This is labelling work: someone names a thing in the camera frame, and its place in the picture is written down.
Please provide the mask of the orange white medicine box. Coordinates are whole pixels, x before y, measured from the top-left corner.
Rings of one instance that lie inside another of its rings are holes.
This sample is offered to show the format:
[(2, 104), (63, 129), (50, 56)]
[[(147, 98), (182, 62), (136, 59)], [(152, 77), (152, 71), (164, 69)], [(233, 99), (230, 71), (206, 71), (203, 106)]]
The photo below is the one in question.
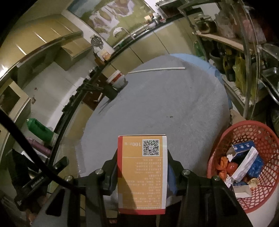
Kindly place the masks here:
[(167, 202), (167, 137), (119, 136), (117, 174), (119, 213), (164, 214)]

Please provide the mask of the red plastic wrapper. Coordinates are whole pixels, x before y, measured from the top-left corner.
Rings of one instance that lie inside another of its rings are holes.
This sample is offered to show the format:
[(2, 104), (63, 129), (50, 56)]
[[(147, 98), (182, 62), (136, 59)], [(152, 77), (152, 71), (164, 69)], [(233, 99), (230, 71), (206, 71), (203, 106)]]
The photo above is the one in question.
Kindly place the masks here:
[(220, 159), (220, 164), (216, 165), (216, 170), (218, 170), (219, 177), (225, 181), (227, 176), (232, 176), (237, 170), (238, 164), (234, 162), (229, 162), (226, 156), (222, 156)]

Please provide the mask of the blue small box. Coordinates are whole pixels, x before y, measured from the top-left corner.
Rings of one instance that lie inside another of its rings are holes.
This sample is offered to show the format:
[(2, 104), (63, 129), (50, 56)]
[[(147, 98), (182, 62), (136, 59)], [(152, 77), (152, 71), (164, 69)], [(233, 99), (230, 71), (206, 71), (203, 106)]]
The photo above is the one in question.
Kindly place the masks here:
[(246, 155), (251, 147), (255, 147), (255, 143), (252, 140), (232, 145), (226, 153), (229, 162), (232, 162), (234, 158)]

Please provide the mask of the long white box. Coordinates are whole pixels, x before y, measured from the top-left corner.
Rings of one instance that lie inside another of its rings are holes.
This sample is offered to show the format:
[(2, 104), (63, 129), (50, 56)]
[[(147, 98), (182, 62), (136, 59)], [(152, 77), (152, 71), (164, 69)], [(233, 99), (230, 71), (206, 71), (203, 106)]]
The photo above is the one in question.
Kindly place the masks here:
[(247, 174), (248, 170), (250, 169), (257, 156), (257, 149), (255, 147), (251, 147), (250, 151), (248, 152), (242, 163), (239, 165), (237, 170), (233, 173), (232, 176), (229, 176), (225, 180), (225, 184), (233, 184), (234, 182), (240, 182)]

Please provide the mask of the kitchen faucet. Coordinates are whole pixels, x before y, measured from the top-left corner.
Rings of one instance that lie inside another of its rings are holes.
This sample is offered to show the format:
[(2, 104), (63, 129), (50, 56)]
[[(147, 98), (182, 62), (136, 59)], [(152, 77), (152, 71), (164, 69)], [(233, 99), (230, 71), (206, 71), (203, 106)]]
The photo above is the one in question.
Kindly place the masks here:
[(117, 38), (118, 40), (125, 40), (128, 37), (131, 38), (132, 40), (135, 40), (134, 35), (132, 35), (124, 27), (117, 27), (117, 28), (115, 28), (112, 34), (113, 34), (113, 37)]

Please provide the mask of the purple thermos bottle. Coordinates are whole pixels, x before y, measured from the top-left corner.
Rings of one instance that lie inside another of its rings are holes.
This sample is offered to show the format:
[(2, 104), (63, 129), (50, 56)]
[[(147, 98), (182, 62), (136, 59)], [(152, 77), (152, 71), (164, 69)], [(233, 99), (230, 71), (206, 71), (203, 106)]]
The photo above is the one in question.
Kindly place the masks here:
[(36, 149), (37, 151), (39, 151), (40, 153), (42, 153), (43, 155), (49, 157), (51, 155), (51, 151), (44, 147), (41, 143), (39, 143), (38, 141), (32, 139), (32, 138), (27, 138), (28, 142), (31, 144), (31, 146)]

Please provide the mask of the green thermos jug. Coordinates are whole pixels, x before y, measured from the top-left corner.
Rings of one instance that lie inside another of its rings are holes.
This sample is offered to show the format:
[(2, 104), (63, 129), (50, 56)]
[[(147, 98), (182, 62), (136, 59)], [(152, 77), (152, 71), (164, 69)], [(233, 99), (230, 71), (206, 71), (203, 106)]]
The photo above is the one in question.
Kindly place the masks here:
[(32, 134), (37, 136), (43, 142), (50, 146), (54, 146), (55, 142), (58, 138), (58, 134), (44, 126), (35, 118), (28, 118), (27, 119), (27, 127)]

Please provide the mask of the black chopstick holder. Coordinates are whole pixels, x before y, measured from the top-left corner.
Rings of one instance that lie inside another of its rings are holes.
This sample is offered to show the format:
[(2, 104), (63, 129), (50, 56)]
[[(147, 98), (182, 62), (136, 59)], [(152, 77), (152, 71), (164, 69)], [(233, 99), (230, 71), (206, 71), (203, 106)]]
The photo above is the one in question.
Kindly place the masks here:
[(103, 87), (103, 94), (110, 100), (114, 100), (118, 95), (118, 91), (110, 84), (105, 84)]

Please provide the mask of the blue crumpled bag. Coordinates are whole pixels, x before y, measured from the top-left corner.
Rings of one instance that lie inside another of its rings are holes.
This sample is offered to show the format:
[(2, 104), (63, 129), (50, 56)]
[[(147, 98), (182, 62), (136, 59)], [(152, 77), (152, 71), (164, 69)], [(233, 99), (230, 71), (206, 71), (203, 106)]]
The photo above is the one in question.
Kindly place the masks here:
[(247, 172), (248, 176), (251, 178), (258, 178), (262, 172), (263, 167), (264, 167), (264, 161), (260, 157), (260, 155), (258, 155)]

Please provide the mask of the grey table cloth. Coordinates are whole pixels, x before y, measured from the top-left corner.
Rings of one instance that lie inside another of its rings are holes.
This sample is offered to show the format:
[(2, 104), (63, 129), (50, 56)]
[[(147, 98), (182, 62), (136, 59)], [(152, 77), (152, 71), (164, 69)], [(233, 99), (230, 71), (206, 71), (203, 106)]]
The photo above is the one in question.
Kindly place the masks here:
[(116, 98), (104, 98), (93, 111), (78, 147), (83, 176), (113, 157), (120, 135), (145, 134), (166, 135), (173, 159), (206, 176), (213, 144), (230, 122), (222, 76), (189, 54), (159, 56), (134, 71), (168, 67), (186, 70), (127, 74), (127, 86)]

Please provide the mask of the stacked red white bowls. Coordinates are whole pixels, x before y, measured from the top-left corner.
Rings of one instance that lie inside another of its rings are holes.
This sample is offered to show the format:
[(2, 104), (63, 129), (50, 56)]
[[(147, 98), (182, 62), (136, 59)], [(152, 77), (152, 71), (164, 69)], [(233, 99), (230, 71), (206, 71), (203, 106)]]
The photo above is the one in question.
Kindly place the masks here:
[(106, 83), (112, 85), (115, 89), (122, 89), (125, 86), (126, 79), (122, 72), (116, 70), (107, 80)]

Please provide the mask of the long white stick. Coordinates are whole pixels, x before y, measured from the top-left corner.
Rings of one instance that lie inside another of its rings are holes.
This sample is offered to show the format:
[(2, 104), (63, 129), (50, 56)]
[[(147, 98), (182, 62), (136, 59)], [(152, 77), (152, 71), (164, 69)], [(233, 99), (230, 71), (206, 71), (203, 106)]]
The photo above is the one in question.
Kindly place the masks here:
[(176, 71), (176, 70), (186, 70), (185, 67), (168, 67), (168, 68), (154, 68), (154, 69), (142, 69), (139, 71), (130, 71), (128, 74), (135, 74), (140, 72), (151, 72), (151, 71)]

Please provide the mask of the waterfall landscape painting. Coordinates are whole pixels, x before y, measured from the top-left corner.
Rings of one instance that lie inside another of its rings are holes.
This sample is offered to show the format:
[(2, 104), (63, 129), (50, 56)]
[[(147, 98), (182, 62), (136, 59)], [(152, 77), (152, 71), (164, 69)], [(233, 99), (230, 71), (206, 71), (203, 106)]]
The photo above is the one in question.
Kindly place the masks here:
[(97, 32), (110, 46), (120, 40), (113, 37), (117, 27), (124, 27), (131, 34), (142, 27), (146, 16), (154, 10), (145, 1), (73, 1), (67, 10)]

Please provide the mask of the metal storage rack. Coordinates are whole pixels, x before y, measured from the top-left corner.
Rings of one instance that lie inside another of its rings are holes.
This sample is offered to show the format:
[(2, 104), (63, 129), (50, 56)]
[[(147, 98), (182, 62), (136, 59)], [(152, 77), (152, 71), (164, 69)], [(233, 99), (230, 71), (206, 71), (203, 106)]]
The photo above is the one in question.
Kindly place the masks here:
[(248, 120), (278, 120), (278, 1), (216, 1), (218, 12), (188, 19), (202, 55), (219, 66)]

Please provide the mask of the metal strainer on wall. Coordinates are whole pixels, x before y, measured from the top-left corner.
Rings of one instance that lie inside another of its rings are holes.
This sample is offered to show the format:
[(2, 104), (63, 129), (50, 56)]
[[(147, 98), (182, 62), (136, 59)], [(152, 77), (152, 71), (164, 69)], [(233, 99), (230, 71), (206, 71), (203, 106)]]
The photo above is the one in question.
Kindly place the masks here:
[(103, 49), (104, 47), (104, 43), (102, 41), (102, 39), (97, 36), (97, 35), (93, 35), (90, 37), (91, 39), (91, 45), (94, 47), (94, 48), (99, 48), (99, 49)]

